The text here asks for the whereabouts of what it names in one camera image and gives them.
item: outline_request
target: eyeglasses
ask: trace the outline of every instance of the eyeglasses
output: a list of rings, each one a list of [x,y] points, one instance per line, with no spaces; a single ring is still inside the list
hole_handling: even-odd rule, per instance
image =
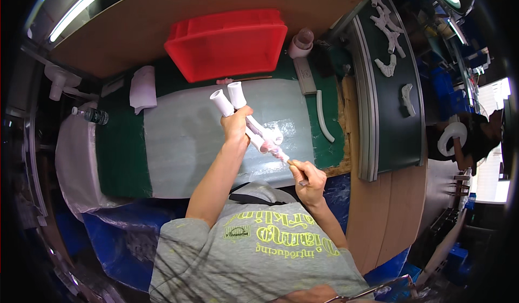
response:
[[[411,296],[412,297],[417,297],[417,293],[416,293],[416,289],[415,289],[415,285],[413,284],[412,282],[412,278],[411,276],[409,276],[409,274],[405,274],[404,276],[400,276],[400,277],[397,277],[389,282],[385,282],[381,285],[377,285],[377,286],[373,286],[373,287],[370,287],[356,295],[353,295],[353,296],[336,296],[332,299],[329,299],[328,301],[324,302],[324,303],[344,303],[344,302],[350,302],[350,301],[353,301],[353,300],[356,300],[358,298],[361,298],[365,295],[368,295],[368,294],[371,294],[371,293],[374,293],[374,292],[377,292],[379,290],[381,290],[382,288],[388,286],[388,285],[391,285],[391,284],[394,284],[394,283],[398,283],[399,281],[403,281],[403,280],[407,280],[407,286],[410,288],[410,291],[411,291]]]

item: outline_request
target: printed logo on shirt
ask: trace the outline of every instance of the printed logo on shirt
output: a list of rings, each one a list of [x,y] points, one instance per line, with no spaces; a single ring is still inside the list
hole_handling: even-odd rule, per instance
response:
[[[226,226],[224,239],[241,239],[251,236],[251,225]]]
[[[283,256],[284,258],[314,258],[317,255],[326,255],[327,257],[340,256],[341,253],[334,246],[333,242],[326,237],[322,237],[319,233],[309,232],[316,226],[316,222],[312,216],[303,213],[278,213],[274,211],[248,211],[241,212],[231,217],[225,226],[224,239],[244,238],[250,235],[251,225],[247,226],[227,226],[235,219],[252,220],[256,224],[265,224],[256,229],[256,237],[260,242],[256,243],[256,252],[263,254]],[[228,237],[229,230],[234,228],[248,227],[247,235]],[[302,228],[294,231],[305,232],[288,232],[293,228]],[[276,245],[285,248],[267,247],[267,245]]]

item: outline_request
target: wooden stick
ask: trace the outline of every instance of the wooden stick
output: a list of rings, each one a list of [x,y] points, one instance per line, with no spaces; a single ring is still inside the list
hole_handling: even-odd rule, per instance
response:
[[[247,81],[247,80],[269,79],[269,78],[272,78],[272,76],[249,77],[249,78],[233,79],[232,81],[236,82],[236,81]]]

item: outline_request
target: cardboard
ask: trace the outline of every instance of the cardboard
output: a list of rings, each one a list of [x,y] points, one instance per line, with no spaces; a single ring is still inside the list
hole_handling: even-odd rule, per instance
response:
[[[163,44],[177,21],[237,9],[277,8],[288,38],[303,27],[319,37],[360,1],[121,0],[64,39],[50,56],[103,79],[167,56]]]
[[[374,182],[359,174],[359,111],[355,79],[342,80],[351,155],[346,239],[355,265],[366,274],[408,248],[418,234],[425,202],[427,164],[385,172]]]

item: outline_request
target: green work mat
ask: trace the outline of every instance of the green work mat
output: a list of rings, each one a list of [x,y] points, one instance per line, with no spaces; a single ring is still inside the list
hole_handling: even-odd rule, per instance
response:
[[[277,79],[297,80],[293,60],[282,48],[276,70],[271,73],[240,75],[240,78],[271,75]],[[155,67],[157,97],[179,90],[211,86],[216,79],[188,83],[171,58],[150,63]],[[330,143],[322,134],[317,118],[315,95],[306,96],[315,165],[320,168],[338,166],[344,157],[344,133],[338,123],[337,86],[334,76],[322,78],[310,64],[317,89],[321,89],[323,114],[328,131],[335,142]],[[106,125],[98,125],[95,131],[95,148],[98,160],[101,191],[107,196],[152,197],[153,190],[148,174],[146,144],[144,138],[144,112],[135,115],[130,106],[129,93],[133,68],[125,73],[124,86],[103,97],[98,108],[109,116]]]

